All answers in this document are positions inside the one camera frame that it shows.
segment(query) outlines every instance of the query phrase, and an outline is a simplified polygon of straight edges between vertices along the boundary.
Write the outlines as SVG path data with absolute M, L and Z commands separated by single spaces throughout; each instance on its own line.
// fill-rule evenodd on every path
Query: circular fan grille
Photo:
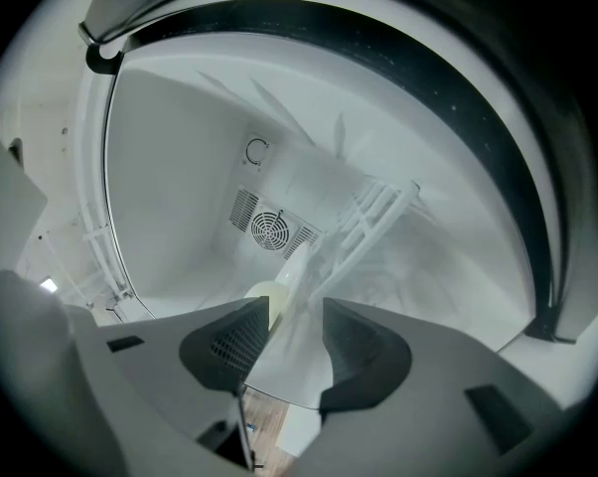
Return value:
M 250 224 L 252 236 L 264 249 L 279 250 L 288 244 L 290 232 L 288 225 L 281 219 L 281 212 L 262 212 L 257 214 Z

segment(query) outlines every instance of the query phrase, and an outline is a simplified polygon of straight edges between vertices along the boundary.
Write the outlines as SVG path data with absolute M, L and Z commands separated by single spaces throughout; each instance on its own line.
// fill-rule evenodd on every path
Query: white rack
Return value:
M 334 259 L 328 259 L 328 264 L 321 270 L 321 284 L 310 295 L 310 305 L 326 296 L 361 261 L 416 199 L 419 191 L 413 182 L 407 191 L 403 191 L 372 178 L 351 195 L 335 226 L 313 251 L 317 254 L 320 249 L 333 248 Z

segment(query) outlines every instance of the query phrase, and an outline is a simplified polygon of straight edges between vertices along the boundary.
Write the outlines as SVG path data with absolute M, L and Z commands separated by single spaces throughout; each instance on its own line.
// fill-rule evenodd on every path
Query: wooden floor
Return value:
M 295 460 L 275 444 L 287 410 L 287 402 L 246 388 L 243 415 L 247 423 L 255 426 L 255 432 L 248 431 L 248 440 L 255 451 L 255 463 L 263 465 L 263 468 L 255 469 L 255 475 L 281 476 Z

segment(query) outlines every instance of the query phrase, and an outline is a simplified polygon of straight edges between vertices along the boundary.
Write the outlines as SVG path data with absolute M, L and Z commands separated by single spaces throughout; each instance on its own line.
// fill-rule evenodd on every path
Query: vent slot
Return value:
M 317 241 L 318 237 L 319 237 L 319 234 L 317 234 L 316 232 L 313 232 L 308 227 L 303 227 L 299 231 L 299 233 L 295 236 L 295 238 L 292 241 L 292 243 L 290 244 L 290 246 L 286 249 L 286 253 L 283 255 L 283 257 L 285 259 L 288 259 L 290 256 L 292 256 L 292 253 L 295 251 L 295 249 L 297 247 L 299 247 L 299 245 L 301 245 L 303 242 L 306 241 L 306 242 L 309 242 L 310 245 L 312 245 L 313 243 L 315 243 Z
M 252 237 L 264 249 L 280 250 L 286 247 L 290 240 L 288 225 L 281 219 L 283 211 L 279 214 L 262 212 L 257 214 L 250 225 Z
M 230 222 L 245 232 L 258 201 L 259 198 L 252 193 L 245 189 L 239 189 L 232 205 L 232 211 L 230 211 Z

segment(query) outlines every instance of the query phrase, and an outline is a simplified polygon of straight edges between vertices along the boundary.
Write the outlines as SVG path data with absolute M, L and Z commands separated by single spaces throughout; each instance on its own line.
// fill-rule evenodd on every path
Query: light fixture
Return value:
M 48 291 L 51 291 L 52 293 L 59 289 L 57 285 L 52 281 L 51 277 L 43 279 L 43 281 L 39 283 L 39 286 L 45 288 Z

